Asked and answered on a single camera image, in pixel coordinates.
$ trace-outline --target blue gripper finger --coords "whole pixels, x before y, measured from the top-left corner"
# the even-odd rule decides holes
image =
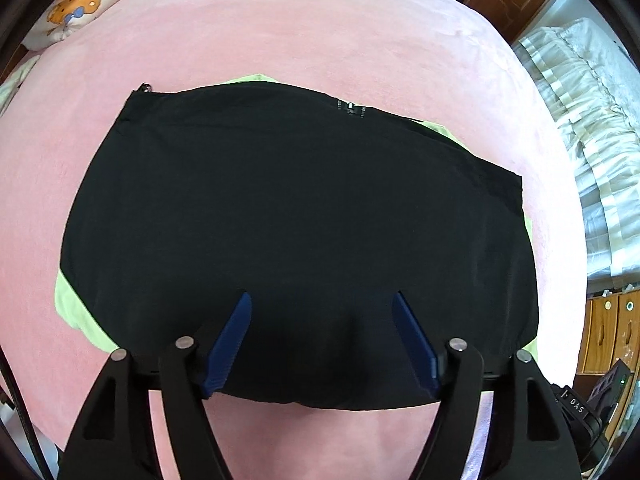
[[[201,385],[202,393],[206,399],[209,399],[213,392],[222,389],[225,385],[244,335],[249,328],[249,323],[251,323],[251,312],[251,296],[245,292],[209,352],[207,376]]]
[[[436,352],[400,292],[397,292],[393,298],[391,314],[418,384],[437,399],[440,393],[440,380]]]

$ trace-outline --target pink blanket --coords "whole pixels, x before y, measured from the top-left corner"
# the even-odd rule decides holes
[[[106,358],[58,318],[52,297],[66,216],[92,155],[141,83],[172,92],[252,73],[444,124],[522,175],[539,364],[549,380],[572,382],[586,288],[580,203],[551,116],[484,18],[454,0],[122,0],[48,48],[0,118],[0,340],[45,434],[65,446]],[[434,301],[446,308],[447,294],[434,291]],[[175,480],[152,397],[165,478]],[[407,478],[436,411],[321,411],[222,395],[206,407],[238,480]]]

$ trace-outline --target black garment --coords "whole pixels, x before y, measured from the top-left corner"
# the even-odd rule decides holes
[[[391,318],[507,358],[536,335],[521,179],[412,120],[244,82],[133,92],[72,207],[61,269],[134,352],[254,299],[224,391],[370,410],[431,402]]]

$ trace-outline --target light green fabric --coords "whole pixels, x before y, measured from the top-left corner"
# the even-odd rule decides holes
[[[76,330],[82,331],[86,338],[100,350],[113,352],[118,346],[100,328],[94,317],[66,280],[62,271],[58,271],[56,291],[54,293],[56,311],[66,323]]]
[[[267,81],[271,83],[279,83],[279,81],[269,76],[263,74],[255,74],[239,77],[237,79],[225,81],[220,84],[242,83],[245,81]],[[444,126],[436,123],[431,123],[429,121],[416,122],[418,124],[422,124],[427,128],[430,128],[431,130],[434,130],[435,132],[442,134],[448,139],[453,140],[468,152],[470,151],[468,147],[466,147],[462,142],[456,139],[456,137]],[[529,238],[532,239],[532,222],[526,216],[525,226],[527,228],[527,232],[529,233]],[[71,285],[69,285],[68,281],[60,270],[58,271],[58,278],[56,280],[55,303],[56,310],[58,311],[58,314],[60,314],[62,319],[64,319],[70,327],[81,330],[86,338],[94,346],[97,346],[100,350],[104,350],[105,352],[112,352],[117,348],[116,343],[109,339],[109,337],[100,328],[95,319],[91,316],[91,314],[89,314],[89,311],[86,309],[80,298],[78,298],[78,295],[71,288]],[[537,360],[538,346],[536,344],[536,341],[537,338],[527,346],[525,346],[525,349],[527,349],[530,354],[532,354],[533,357]]]

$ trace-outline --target black strap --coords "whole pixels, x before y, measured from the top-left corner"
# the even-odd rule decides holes
[[[4,355],[4,351],[2,350],[1,346],[0,373],[4,378],[6,387],[9,390],[9,395],[15,405],[15,411],[18,412],[18,417],[20,418],[20,423],[22,424],[24,434],[27,437],[27,442],[29,443],[31,452],[36,459],[38,468],[40,468],[42,477],[44,478],[44,480],[54,480],[53,474],[51,473],[49,466],[47,465],[47,461],[44,458],[44,453],[42,452],[42,448],[40,447],[38,438],[36,437],[36,432],[33,429],[33,423],[31,422],[29,413],[27,412],[27,407],[24,405],[24,399],[22,398],[22,394],[20,393],[18,384],[15,381],[14,373],[9,366],[9,361],[7,361],[7,358]]]

